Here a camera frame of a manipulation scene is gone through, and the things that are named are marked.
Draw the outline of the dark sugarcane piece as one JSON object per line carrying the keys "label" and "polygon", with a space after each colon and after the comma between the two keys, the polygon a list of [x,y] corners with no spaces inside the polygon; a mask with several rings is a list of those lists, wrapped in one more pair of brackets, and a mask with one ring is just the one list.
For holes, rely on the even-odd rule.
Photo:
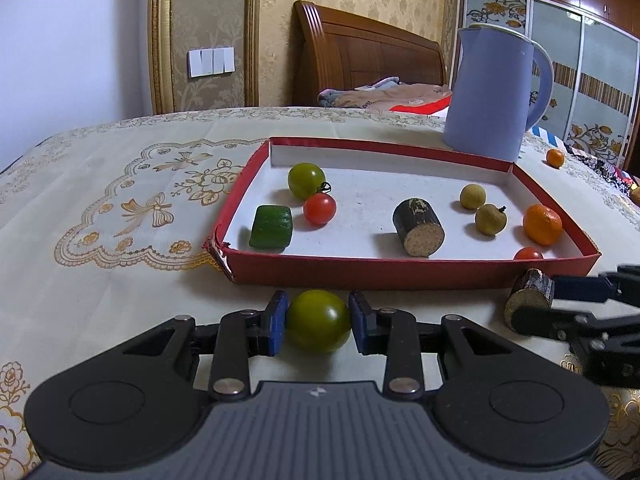
{"label": "dark sugarcane piece", "polygon": [[431,204],[423,198],[408,198],[393,212],[393,224],[405,252],[428,258],[444,244],[445,231]]}

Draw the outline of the yellow-green small pear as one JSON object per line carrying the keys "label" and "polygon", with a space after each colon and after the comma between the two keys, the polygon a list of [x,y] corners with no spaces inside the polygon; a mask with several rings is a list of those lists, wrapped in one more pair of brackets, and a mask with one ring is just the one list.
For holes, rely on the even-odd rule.
{"label": "yellow-green small pear", "polygon": [[505,227],[508,217],[506,207],[497,207],[494,204],[485,204],[477,209],[475,214],[475,226],[484,235],[495,236]]}

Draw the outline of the large orange in tray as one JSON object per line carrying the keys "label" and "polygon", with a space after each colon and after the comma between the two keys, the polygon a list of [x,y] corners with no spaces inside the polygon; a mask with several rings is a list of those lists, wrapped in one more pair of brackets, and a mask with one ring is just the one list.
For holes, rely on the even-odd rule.
{"label": "large orange in tray", "polygon": [[552,246],[562,236],[560,215],[543,204],[527,208],[523,217],[523,229],[528,238],[541,246]]}

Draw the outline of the green cucumber piece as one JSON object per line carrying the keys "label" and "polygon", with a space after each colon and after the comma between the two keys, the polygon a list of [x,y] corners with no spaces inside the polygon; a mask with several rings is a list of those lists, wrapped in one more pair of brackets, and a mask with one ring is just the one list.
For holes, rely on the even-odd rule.
{"label": "green cucumber piece", "polygon": [[256,249],[283,250],[291,244],[292,211],[288,206],[260,205],[250,229],[248,244]]}

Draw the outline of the striped colourful bedding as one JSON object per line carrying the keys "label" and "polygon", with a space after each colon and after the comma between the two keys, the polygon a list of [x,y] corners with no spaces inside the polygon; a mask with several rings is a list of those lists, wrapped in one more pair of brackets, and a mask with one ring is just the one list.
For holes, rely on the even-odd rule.
{"label": "striped colourful bedding", "polygon": [[571,148],[564,144],[564,142],[552,134],[548,132],[544,128],[540,128],[538,126],[533,126],[529,130],[529,132],[539,138],[544,143],[547,143],[552,148],[556,150],[562,151],[565,154],[570,154],[588,168],[593,170],[596,174],[598,174],[603,180],[608,182],[608,184],[613,185],[614,188],[617,188],[620,192],[629,195],[632,191],[636,190],[639,187],[639,183],[635,177],[623,169],[617,168],[616,166],[597,158],[591,154],[586,153],[585,151],[580,150],[579,148]]}

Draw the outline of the small orange on table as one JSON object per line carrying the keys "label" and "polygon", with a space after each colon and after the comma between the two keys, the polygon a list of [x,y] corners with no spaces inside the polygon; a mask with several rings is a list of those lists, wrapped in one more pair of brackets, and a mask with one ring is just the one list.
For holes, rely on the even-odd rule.
{"label": "small orange on table", "polygon": [[546,153],[544,161],[548,166],[554,169],[560,169],[564,165],[565,154],[556,148],[552,148]]}

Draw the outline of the red shallow box tray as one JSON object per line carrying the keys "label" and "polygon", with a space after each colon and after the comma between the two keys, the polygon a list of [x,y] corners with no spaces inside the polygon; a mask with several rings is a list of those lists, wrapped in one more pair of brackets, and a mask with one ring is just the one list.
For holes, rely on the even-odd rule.
{"label": "red shallow box tray", "polygon": [[584,276],[601,255],[513,162],[286,136],[250,156],[205,248],[236,284],[384,290]]}

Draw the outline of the small red cherry tomato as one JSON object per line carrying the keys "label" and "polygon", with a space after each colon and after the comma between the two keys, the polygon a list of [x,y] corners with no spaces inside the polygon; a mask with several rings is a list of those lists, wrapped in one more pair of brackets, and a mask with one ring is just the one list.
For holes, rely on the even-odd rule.
{"label": "small red cherry tomato", "polygon": [[335,200],[329,194],[316,193],[305,200],[303,214],[314,226],[325,226],[336,214]]}

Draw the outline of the small round yellow-green fruit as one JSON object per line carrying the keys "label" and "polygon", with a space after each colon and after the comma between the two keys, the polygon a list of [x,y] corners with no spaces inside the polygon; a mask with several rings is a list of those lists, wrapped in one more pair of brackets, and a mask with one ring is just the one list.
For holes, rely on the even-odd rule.
{"label": "small round yellow-green fruit", "polygon": [[459,202],[464,209],[476,211],[486,203],[486,191],[477,183],[467,184],[460,192]]}

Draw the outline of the patterned wardrobe sliding doors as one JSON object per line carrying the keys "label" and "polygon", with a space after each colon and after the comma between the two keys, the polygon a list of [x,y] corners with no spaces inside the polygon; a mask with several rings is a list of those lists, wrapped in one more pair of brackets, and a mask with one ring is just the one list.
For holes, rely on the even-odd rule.
{"label": "patterned wardrobe sliding doors", "polygon": [[463,0],[461,12],[464,27],[499,25],[544,47],[554,79],[537,126],[572,148],[623,166],[637,116],[637,38],[551,0]]}

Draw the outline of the blue electric kettle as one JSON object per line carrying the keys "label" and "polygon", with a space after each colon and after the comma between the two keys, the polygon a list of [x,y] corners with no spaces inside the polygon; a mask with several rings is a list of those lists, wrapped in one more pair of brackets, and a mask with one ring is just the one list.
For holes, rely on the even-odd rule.
{"label": "blue electric kettle", "polygon": [[442,138],[458,152],[515,162],[549,105],[551,58],[538,42],[497,25],[474,23],[458,35],[461,61]]}

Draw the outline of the wooden bed headboard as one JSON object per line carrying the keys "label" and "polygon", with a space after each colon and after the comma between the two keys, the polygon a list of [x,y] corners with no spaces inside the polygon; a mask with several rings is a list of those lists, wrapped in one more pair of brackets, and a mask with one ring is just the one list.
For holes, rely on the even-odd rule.
{"label": "wooden bed headboard", "polygon": [[391,76],[407,84],[444,84],[440,45],[408,30],[358,14],[297,0],[304,42],[292,103],[316,106],[326,89],[352,90]]}

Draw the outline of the white wall switch panel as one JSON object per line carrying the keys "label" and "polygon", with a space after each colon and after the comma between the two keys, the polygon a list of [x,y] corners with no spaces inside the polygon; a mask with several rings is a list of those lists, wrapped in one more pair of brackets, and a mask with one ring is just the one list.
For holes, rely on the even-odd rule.
{"label": "white wall switch panel", "polygon": [[234,47],[191,50],[186,57],[190,78],[218,76],[235,72]]}

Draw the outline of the gold wall frame moulding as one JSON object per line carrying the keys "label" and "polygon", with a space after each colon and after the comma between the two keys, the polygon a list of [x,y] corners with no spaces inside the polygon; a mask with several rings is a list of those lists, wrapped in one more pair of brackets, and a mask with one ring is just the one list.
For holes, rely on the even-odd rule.
{"label": "gold wall frame moulding", "polygon": [[[258,104],[259,0],[148,0],[149,83],[155,114]],[[189,52],[232,48],[234,71],[193,77]]]}

